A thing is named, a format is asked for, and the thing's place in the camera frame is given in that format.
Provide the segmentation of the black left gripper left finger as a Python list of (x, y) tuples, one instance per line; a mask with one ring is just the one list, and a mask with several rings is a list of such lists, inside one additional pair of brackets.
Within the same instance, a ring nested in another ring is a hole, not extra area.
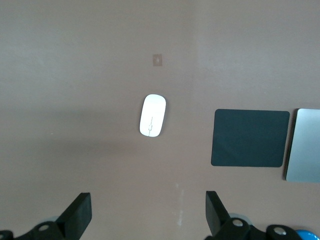
[(91, 220), (91, 194), (80, 193), (55, 221), (42, 222), (18, 237), (15, 237), (10, 230), (2, 230), (0, 238), (2, 240), (79, 240)]

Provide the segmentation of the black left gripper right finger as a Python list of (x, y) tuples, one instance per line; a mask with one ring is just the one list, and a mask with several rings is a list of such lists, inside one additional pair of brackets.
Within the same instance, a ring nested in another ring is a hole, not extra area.
[(266, 231), (242, 218), (230, 217), (217, 192), (205, 195), (205, 216), (211, 232), (207, 240), (298, 240), (299, 234), (285, 225), (272, 224)]

